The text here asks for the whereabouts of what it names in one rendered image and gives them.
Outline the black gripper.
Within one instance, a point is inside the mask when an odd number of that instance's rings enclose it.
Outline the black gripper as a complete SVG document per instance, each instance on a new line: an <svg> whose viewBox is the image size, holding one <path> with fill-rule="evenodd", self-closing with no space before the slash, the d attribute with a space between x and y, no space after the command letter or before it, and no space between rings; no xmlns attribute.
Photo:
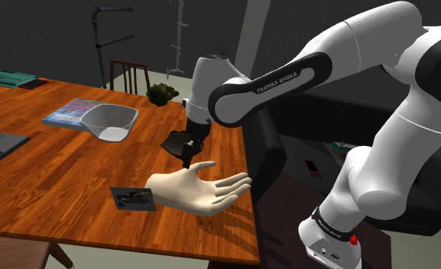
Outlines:
<svg viewBox="0 0 441 269"><path fill-rule="evenodd" d="M199 124L190 119L186 122L186 131L190 136L191 143L185 143L182 149L182 161L183 167L190 168L190 162L194 154L198 154L203 150L203 143L206 137L209 135L211 124Z"/></svg>

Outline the cream hand figure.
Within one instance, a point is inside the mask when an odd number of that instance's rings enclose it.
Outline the cream hand figure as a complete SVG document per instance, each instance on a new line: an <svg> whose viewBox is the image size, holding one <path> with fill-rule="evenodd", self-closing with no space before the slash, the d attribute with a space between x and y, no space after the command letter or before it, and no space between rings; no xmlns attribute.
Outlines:
<svg viewBox="0 0 441 269"><path fill-rule="evenodd" d="M151 190L157 205L195 216L214 216L233 205L251 188L252 182L247 173L237 173L216 181L198 177L200 170L215 165L215 161L209 160L173 173L154 173L144 186Z"/></svg>

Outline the green leafy clump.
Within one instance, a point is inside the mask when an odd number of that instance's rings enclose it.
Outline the green leafy clump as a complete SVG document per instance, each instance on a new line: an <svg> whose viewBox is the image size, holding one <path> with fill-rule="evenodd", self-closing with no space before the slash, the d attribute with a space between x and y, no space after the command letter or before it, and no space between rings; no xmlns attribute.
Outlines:
<svg viewBox="0 0 441 269"><path fill-rule="evenodd" d="M172 98L178 95L179 92L175 88L164 83L154 84L146 92L149 101L157 107L165 106Z"/></svg>

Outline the dark photo card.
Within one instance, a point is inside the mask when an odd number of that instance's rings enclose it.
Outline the dark photo card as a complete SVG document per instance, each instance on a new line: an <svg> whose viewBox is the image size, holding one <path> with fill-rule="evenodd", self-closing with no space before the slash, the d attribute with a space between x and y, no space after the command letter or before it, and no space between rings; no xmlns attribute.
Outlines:
<svg viewBox="0 0 441 269"><path fill-rule="evenodd" d="M151 188L111 187L116 208L131 211L155 211Z"/></svg>

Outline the clear glass bowl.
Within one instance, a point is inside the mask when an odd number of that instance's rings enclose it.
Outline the clear glass bowl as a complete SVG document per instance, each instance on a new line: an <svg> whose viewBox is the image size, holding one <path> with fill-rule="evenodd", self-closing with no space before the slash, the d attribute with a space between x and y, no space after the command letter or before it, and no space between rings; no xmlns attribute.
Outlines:
<svg viewBox="0 0 441 269"><path fill-rule="evenodd" d="M138 110L115 104L100 104L86 112L79 123L102 141L121 142L138 118Z"/></svg>

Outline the dark grass plant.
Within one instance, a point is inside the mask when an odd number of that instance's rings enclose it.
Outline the dark grass plant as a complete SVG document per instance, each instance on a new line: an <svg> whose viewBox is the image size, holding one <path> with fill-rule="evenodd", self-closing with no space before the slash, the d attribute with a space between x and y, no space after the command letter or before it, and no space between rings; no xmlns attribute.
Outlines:
<svg viewBox="0 0 441 269"><path fill-rule="evenodd" d="M210 52L204 54L205 58L226 60L229 58L229 39L218 39L214 42Z"/></svg>

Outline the dark robot stand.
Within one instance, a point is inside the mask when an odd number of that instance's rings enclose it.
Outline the dark robot stand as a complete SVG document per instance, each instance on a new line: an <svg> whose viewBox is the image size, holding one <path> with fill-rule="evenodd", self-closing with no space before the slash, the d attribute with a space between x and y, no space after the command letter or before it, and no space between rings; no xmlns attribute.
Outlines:
<svg viewBox="0 0 441 269"><path fill-rule="evenodd" d="M310 258L298 225L325 196L282 173L255 206L260 269L328 269ZM367 222L358 225L362 269L392 269L391 238Z"/></svg>

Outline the grey coat stand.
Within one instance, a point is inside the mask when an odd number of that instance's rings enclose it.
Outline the grey coat stand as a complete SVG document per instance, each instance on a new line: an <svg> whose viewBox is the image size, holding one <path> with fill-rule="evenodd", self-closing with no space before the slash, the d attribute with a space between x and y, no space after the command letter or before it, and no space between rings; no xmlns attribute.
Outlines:
<svg viewBox="0 0 441 269"><path fill-rule="evenodd" d="M184 72L180 69L182 29L188 27L188 24L183 23L183 6L184 5L185 5L185 0L178 0L177 39L176 39L176 43L171 45L171 47L173 47L176 50L175 67L171 70L167 70L167 79L169 79L171 74L175 74L175 73L184 74Z"/></svg>

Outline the black sofa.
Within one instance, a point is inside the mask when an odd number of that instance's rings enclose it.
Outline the black sofa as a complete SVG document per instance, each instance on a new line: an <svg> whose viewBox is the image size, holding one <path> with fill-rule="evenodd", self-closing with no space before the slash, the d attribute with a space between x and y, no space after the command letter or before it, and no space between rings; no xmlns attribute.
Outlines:
<svg viewBox="0 0 441 269"><path fill-rule="evenodd" d="M333 83L330 89L357 93L363 89L375 104L323 96L313 90L259 111L243 125L251 193L257 203L282 172L313 190L327 195L345 155L330 144L344 141L371 145L379 128L403 98L408 88L375 67ZM425 163L414 181L406 212L392 220L370 217L374 227L413 235L435 235L441 229L441 148Z"/></svg>

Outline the brown wooden table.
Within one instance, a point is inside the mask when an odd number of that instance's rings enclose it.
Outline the brown wooden table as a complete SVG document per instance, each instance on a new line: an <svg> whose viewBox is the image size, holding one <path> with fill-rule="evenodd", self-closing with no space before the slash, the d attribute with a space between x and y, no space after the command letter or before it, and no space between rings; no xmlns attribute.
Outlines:
<svg viewBox="0 0 441 269"><path fill-rule="evenodd" d="M119 143L42 123L75 98L130 106L138 120ZM32 90L0 87L0 132L28 137L0 160L0 236L258 264L249 194L211 217L164 206L117 209L112 187L141 188L150 175L182 167L161 145L185 124L178 102L157 107L143 96L56 80Z"/></svg>

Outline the colourful book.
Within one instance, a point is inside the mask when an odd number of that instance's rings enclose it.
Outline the colourful book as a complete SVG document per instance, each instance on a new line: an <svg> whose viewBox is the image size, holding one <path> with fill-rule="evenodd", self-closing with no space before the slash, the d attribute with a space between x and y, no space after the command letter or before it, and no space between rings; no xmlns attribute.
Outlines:
<svg viewBox="0 0 441 269"><path fill-rule="evenodd" d="M76 98L52 112L41 121L44 125L67 128L75 131L84 131L85 128L80 124L81 118L92 108L101 105L103 102Z"/></svg>

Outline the dark pipe rack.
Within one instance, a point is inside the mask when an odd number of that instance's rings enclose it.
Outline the dark pipe rack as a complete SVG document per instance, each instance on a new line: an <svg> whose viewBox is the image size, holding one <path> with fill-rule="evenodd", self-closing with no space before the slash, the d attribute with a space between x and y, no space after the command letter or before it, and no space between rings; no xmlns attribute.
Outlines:
<svg viewBox="0 0 441 269"><path fill-rule="evenodd" d="M106 47L108 45L116 44L121 41L126 41L129 39L132 39L135 36L133 34L129 34L125 37L120 37L120 38L116 38L114 40L100 42L99 41L99 30L98 30L97 17L98 17L98 14L102 13L102 12L133 12L133 8L132 7L124 7L124 8L95 7L92 10L91 24L92 24L92 29L93 29L94 39L95 39L95 48L96 48L97 58L99 61L99 71L100 71L101 80L102 80L102 88L106 89L105 71L104 71L104 64L103 64L103 60L102 60L102 48Z"/></svg>

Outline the black flat phone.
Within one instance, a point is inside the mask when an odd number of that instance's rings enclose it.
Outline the black flat phone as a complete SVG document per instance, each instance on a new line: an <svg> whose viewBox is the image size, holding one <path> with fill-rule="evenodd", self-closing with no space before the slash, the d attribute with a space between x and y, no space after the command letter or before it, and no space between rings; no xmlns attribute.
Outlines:
<svg viewBox="0 0 441 269"><path fill-rule="evenodd" d="M47 83L48 83L48 81L44 80L44 79L34 79L34 80L30 81L30 82L23 83L23 84L19 85L18 88L21 88L21 89L36 89L37 87L43 86L43 85L45 85Z"/></svg>

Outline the teal folded cloth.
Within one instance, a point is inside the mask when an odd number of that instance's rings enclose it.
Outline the teal folded cloth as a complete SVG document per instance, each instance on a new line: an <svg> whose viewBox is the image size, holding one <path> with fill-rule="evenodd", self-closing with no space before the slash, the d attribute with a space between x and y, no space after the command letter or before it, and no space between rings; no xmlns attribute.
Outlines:
<svg viewBox="0 0 441 269"><path fill-rule="evenodd" d="M0 86L2 87L13 89L22 84L36 80L37 78L38 76L31 74L0 69Z"/></svg>

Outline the brown wooden stool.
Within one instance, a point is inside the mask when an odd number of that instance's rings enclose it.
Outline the brown wooden stool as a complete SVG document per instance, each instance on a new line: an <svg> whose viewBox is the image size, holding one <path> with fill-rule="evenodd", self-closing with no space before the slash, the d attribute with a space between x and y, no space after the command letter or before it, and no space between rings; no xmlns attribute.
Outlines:
<svg viewBox="0 0 441 269"><path fill-rule="evenodd" d="M0 237L0 269L45 269L50 256L66 269L75 269L57 243Z"/></svg>

